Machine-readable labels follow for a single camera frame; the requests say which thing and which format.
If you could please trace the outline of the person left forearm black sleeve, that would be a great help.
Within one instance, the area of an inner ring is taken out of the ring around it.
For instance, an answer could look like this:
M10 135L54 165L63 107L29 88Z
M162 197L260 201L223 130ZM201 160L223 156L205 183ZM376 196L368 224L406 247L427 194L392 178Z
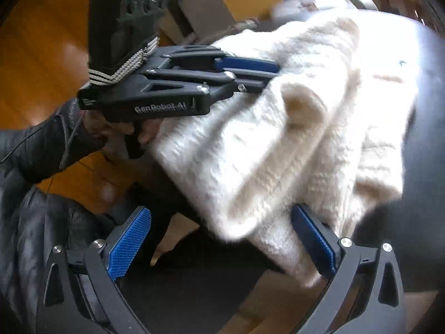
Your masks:
M104 147L86 128L87 115L71 99L42 123L1 132L1 188L26 189Z

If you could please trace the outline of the person left hand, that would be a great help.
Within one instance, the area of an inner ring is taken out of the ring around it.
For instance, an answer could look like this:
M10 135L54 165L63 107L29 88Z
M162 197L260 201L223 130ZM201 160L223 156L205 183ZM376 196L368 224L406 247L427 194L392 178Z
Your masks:
M81 111L82 123L78 131L78 159L101 150L111 140L123 139L129 159L148 155L150 143L159 135L162 118L136 122L112 123L95 110Z

